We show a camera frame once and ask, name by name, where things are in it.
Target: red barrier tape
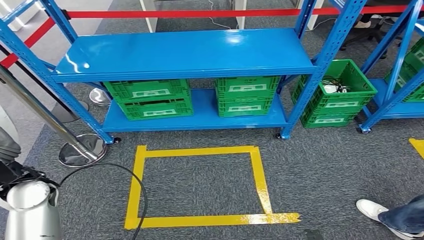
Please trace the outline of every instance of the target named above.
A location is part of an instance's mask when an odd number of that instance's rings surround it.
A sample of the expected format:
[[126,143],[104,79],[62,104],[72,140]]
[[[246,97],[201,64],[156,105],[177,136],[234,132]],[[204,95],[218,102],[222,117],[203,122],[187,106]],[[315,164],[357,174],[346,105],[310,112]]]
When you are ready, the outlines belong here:
[[[393,6],[366,6],[362,14],[401,13],[406,5]],[[257,9],[257,10],[173,10],[173,11],[68,11],[71,18],[87,19],[120,19],[120,18],[228,18],[228,17],[264,17],[264,16],[297,16],[300,9]],[[338,15],[339,10],[334,7],[317,8],[316,15]]]
[[[38,40],[40,40],[53,26],[55,25],[55,21],[51,17],[49,17],[35,32],[29,36],[25,40],[25,45],[28,46],[28,48],[32,47]],[[16,56],[14,53],[7,56],[5,59],[3,59],[0,64],[3,65],[5,68],[10,68],[16,61],[18,60],[18,56]]]

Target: white label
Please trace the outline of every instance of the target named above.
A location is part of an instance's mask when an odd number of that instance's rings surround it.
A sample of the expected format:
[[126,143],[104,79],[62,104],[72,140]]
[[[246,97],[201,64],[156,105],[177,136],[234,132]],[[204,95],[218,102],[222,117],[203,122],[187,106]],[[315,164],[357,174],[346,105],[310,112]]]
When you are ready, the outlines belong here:
[[152,117],[152,116],[159,116],[159,115],[171,115],[176,113],[177,112],[175,111],[175,109],[162,110],[162,111],[145,111],[143,112],[143,116]]
[[229,86],[228,92],[247,92],[247,91],[257,91],[257,90],[267,90],[267,85],[256,84],[256,85]]
[[345,108],[345,107],[356,107],[359,106],[358,101],[348,101],[348,102],[333,102],[327,103],[325,108]]
[[407,82],[399,75],[398,77],[397,77],[397,80],[396,80],[396,82],[397,82],[397,84],[399,84],[399,86],[401,86],[401,87],[403,87],[403,86],[405,86],[405,84],[407,84]]
[[150,97],[150,96],[159,96],[159,95],[168,95],[171,94],[168,89],[159,89],[153,91],[133,91],[133,98],[142,98],[142,97]]
[[317,119],[315,120],[316,124],[330,124],[330,123],[341,123],[345,119],[344,118],[334,118],[334,119]]
[[241,111],[257,111],[261,110],[261,105],[257,106],[230,106],[228,112],[241,112]]
[[421,63],[424,63],[424,52],[421,50],[418,50],[416,53],[414,53],[415,57],[421,61]]

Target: shoe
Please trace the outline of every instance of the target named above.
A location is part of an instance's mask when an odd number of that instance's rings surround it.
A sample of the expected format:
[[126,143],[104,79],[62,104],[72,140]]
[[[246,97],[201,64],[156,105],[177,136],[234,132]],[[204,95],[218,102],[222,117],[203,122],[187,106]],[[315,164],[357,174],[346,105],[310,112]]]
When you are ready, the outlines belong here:
[[371,27],[371,21],[369,22],[358,21],[356,25],[354,26],[355,29],[368,29],[369,27]]
[[[358,210],[364,214],[365,216],[367,216],[368,218],[377,221],[379,223],[381,223],[381,221],[379,220],[379,214],[387,212],[389,209],[387,209],[386,207],[375,203],[373,201],[370,200],[366,200],[366,199],[360,199],[356,202],[356,207],[358,208]],[[400,232],[396,229],[390,228],[388,226],[386,226],[392,233],[394,233],[396,236],[398,236],[399,238],[403,239],[403,240],[414,240],[417,238],[421,238],[424,236],[424,232],[420,233],[420,234],[409,234],[409,233],[405,233],[405,232]]]

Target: yellow tape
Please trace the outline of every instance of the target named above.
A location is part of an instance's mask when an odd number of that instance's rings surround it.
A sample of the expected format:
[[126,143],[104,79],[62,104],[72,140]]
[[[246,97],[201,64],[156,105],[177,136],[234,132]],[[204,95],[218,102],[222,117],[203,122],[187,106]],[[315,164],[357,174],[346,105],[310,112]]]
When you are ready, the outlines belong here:
[[[133,171],[137,177],[140,179],[143,178],[145,158],[240,153],[250,154],[256,191],[265,214],[146,217],[142,227],[172,228],[250,224],[287,224],[300,222],[299,213],[273,213],[267,181],[265,179],[264,167],[262,165],[261,153],[257,146],[229,146],[147,151],[147,147],[145,145],[141,145],[137,147]],[[133,177],[129,192],[128,209],[126,212],[124,226],[125,229],[135,229],[140,222],[140,218],[138,218],[140,196],[141,188],[137,180]]]
[[[145,155],[147,147],[146,145],[137,146],[135,152],[135,161],[134,169],[132,170],[134,174],[140,179],[143,180],[143,170],[145,168]],[[125,217],[125,229],[132,229],[131,220],[136,220],[139,213],[139,204],[140,197],[142,195],[142,188],[135,177],[131,179],[131,186],[129,187],[129,197],[128,197],[128,207],[126,210]]]
[[[273,213],[273,214],[246,214],[246,215],[221,215],[221,216],[167,216],[147,217],[144,219],[143,228],[175,228],[175,227],[201,227],[201,226],[228,226],[251,224],[291,224],[298,223],[299,213]],[[131,222],[135,229],[140,219]]]
[[415,138],[410,138],[409,142],[415,148],[415,150],[421,155],[424,159],[424,140],[417,140]]
[[254,182],[256,184],[257,195],[262,204],[265,214],[272,214],[270,194],[268,193],[267,180],[265,179],[264,167],[262,165],[261,153],[259,147],[255,146],[250,152],[250,159],[253,169]]
[[217,155],[217,154],[242,154],[242,153],[249,153],[251,150],[252,150],[252,146],[227,146],[227,147],[152,150],[152,151],[146,152],[146,158]]

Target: green plastic crate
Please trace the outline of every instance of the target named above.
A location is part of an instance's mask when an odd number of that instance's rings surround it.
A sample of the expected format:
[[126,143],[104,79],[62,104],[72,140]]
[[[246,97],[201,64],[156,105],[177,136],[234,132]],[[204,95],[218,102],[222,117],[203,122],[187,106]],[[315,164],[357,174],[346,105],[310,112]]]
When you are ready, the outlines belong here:
[[[421,66],[416,64],[415,66],[412,63],[411,57],[405,57],[402,67],[400,69],[399,76],[397,77],[396,85],[394,86],[394,92],[399,91],[401,87],[403,87],[409,80],[411,80],[418,71],[424,67],[424,64]],[[388,72],[384,77],[386,83],[389,83],[389,77],[392,71]],[[424,102],[424,83],[417,87],[409,96],[407,96],[404,100],[404,103],[410,102]]]
[[190,94],[186,79],[154,81],[105,81],[104,86],[116,102],[149,102],[186,98]]
[[[312,111],[317,114],[358,113],[377,93],[374,86],[351,59],[333,60],[325,76],[341,79],[341,84],[348,87],[349,91],[327,93],[324,85],[320,83],[309,102]],[[294,103],[301,94],[307,77],[302,75],[292,92],[291,98]]]
[[358,113],[319,114],[314,113],[311,108],[306,108],[300,117],[300,121],[304,128],[345,127],[357,114]]
[[215,80],[216,95],[219,99],[273,97],[280,76],[224,77]]
[[218,114],[220,117],[266,115],[270,110],[272,102],[272,99],[228,103],[218,102]]
[[417,53],[419,51],[424,52],[424,37],[420,38],[412,47],[410,52]]
[[193,105],[189,97],[147,102],[118,102],[118,105],[130,121],[193,115]]

